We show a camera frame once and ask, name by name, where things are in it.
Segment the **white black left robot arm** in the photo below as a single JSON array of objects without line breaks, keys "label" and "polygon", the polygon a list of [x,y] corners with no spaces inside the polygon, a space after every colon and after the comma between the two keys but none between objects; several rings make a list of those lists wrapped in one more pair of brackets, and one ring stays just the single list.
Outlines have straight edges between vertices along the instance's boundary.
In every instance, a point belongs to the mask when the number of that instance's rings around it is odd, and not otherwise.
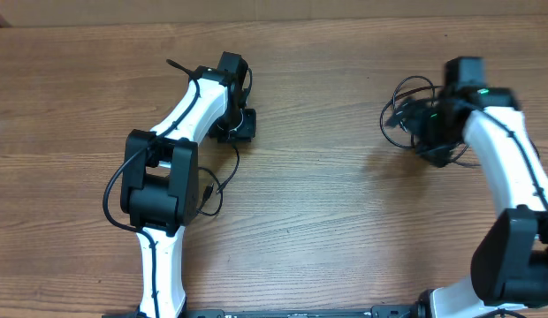
[{"label": "white black left robot arm", "polygon": [[225,51],[217,67],[186,74],[186,94],[173,111],[150,130],[129,133],[115,173],[122,180],[120,207],[130,218],[126,229],[141,246],[143,292],[134,317],[180,317],[185,309],[186,227],[210,195],[222,194],[228,184],[215,179],[199,192],[202,141],[210,137],[235,146],[255,137],[256,112],[247,107],[253,75],[241,55]]}]

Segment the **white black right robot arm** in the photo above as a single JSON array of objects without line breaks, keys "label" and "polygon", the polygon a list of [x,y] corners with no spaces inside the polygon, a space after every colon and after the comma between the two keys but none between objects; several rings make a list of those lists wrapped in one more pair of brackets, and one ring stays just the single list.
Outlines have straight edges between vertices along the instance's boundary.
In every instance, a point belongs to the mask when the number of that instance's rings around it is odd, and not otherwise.
[{"label": "white black right robot arm", "polygon": [[472,149],[491,190],[496,220],[475,250],[468,276],[428,290],[410,317],[519,317],[548,306],[548,177],[511,89],[491,87],[480,57],[445,63],[428,98],[395,88],[381,130],[400,127],[405,146],[437,168]]}]

